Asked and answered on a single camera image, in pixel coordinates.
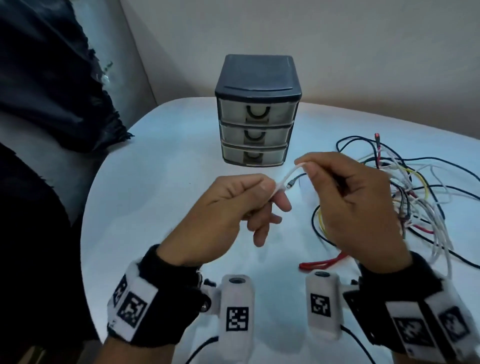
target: person's right hand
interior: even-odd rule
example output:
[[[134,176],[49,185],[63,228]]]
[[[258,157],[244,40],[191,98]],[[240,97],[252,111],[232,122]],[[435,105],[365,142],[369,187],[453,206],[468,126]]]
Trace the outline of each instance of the person's right hand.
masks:
[[[375,273],[395,272],[411,264],[386,173],[336,152],[308,153],[295,164],[303,162],[320,198],[327,237],[339,249]],[[332,175],[345,179],[345,191],[340,193]]]

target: hand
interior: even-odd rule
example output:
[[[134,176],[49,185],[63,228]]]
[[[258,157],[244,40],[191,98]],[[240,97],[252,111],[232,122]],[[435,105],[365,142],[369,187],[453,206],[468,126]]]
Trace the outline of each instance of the hand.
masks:
[[[275,181],[264,174],[218,177],[161,243],[157,254],[178,266],[211,262],[230,249],[241,220],[248,221],[255,245],[263,246],[270,223],[282,221],[272,213],[272,202],[282,211],[292,208],[284,192],[276,193],[269,202],[274,190]]]
[[[400,236],[386,173],[340,153],[308,153],[295,161],[303,166],[320,197],[328,238],[368,270],[389,273],[411,264]],[[339,191],[332,175],[345,179]]]

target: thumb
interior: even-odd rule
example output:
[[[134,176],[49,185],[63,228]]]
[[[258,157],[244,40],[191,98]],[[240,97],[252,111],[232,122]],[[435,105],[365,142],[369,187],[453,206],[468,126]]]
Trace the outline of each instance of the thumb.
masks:
[[[303,170],[312,181],[322,206],[339,206],[344,203],[335,180],[327,171],[314,162],[307,162]]]
[[[263,207],[275,190],[275,181],[265,179],[255,186],[245,190],[242,194],[232,198],[232,208],[235,213],[243,217],[245,214],[253,210],[258,210]]]

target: translucent drawer front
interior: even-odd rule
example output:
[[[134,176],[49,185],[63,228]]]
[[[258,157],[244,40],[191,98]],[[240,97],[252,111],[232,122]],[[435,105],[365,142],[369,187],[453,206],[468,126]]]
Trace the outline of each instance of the translucent drawer front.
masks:
[[[247,104],[217,99],[218,118],[234,124],[289,125],[293,123],[298,102]]]
[[[248,167],[273,167],[283,164],[287,148],[248,148],[222,143],[222,154],[227,163]]]
[[[287,146],[293,126],[264,127],[240,126],[220,123],[220,137],[227,144],[253,147]]]

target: tabletop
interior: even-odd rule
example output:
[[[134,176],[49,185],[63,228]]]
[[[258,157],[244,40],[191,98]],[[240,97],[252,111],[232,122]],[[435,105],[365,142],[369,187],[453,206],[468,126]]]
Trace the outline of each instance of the tabletop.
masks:
[[[102,340],[107,336],[107,301],[128,264],[159,243],[185,216],[198,197],[221,175],[264,173],[279,181],[306,152],[332,151],[337,140],[349,135],[382,141],[404,158],[435,156],[480,174],[480,141],[408,121],[324,105],[300,103],[286,162],[273,168],[248,168],[222,159],[216,100],[183,98],[163,104],[138,121],[132,140],[113,148],[100,168],[85,207],[81,263],[84,289],[93,322]],[[360,158],[371,151],[355,143],[345,153]],[[438,174],[453,184],[480,194],[480,183],[470,175],[443,166]],[[315,236],[310,219],[318,203],[309,181],[287,191],[292,211],[270,229],[263,248],[252,243],[242,225],[227,254],[202,268],[204,278],[220,282],[225,274],[246,274],[255,296],[254,349],[249,363],[369,363],[361,348],[347,335],[339,341],[315,341],[309,335],[305,303],[305,273],[300,262],[335,257],[333,247]],[[453,196],[444,206],[447,227],[456,251],[480,263],[478,201]],[[428,257],[430,247],[408,236],[410,248]],[[444,258],[434,266],[446,272]],[[356,279],[359,270],[351,258],[331,268],[343,282]],[[453,281],[480,323],[480,271],[454,258]],[[391,363],[388,350],[373,347],[350,311],[345,326],[365,344],[378,363]],[[177,346],[174,363],[184,363],[202,342],[216,335],[217,318],[200,315]],[[222,363],[217,344],[206,347],[197,363]]]

